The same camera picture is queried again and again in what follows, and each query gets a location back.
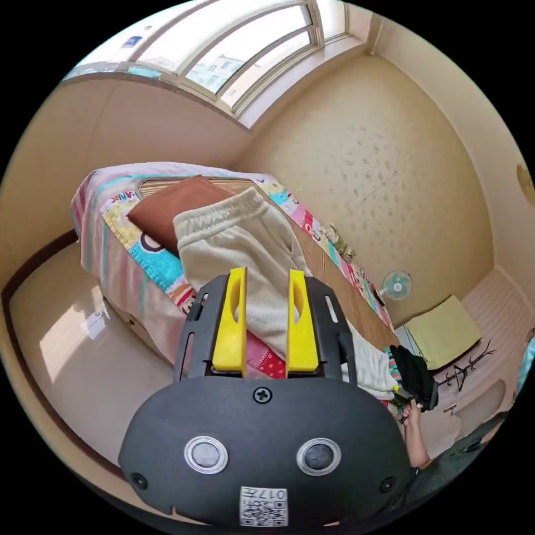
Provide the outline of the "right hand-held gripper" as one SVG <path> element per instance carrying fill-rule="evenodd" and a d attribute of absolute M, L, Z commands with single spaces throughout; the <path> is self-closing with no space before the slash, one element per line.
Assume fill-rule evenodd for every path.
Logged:
<path fill-rule="evenodd" d="M 390 352 L 401 377 L 400 385 L 393 389 L 393 403 L 407 406 L 415 400 L 423 411 L 433 410 L 439 401 L 439 385 L 424 359 L 404 346 L 391 345 Z"/>

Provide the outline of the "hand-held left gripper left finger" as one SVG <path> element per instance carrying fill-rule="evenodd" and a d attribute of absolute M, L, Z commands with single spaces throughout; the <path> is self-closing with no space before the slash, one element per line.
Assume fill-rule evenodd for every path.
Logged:
<path fill-rule="evenodd" d="M 247 268 L 230 270 L 223 294 L 212 365 L 218 373 L 246 372 Z"/>

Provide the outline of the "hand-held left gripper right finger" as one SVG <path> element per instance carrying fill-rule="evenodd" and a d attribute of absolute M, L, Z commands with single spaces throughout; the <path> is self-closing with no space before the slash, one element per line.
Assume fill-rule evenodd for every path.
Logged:
<path fill-rule="evenodd" d="M 287 373 L 315 373 L 319 357 L 305 274 L 289 271 Z"/>

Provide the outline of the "person's right hand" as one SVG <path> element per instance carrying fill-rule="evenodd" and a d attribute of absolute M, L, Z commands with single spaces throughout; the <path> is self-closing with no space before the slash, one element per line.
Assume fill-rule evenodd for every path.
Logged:
<path fill-rule="evenodd" d="M 415 400 L 412 400 L 410 404 L 407 404 L 403 408 L 399 422 L 407 429 L 418 428 L 420 424 L 421 409 L 421 405 Z"/>

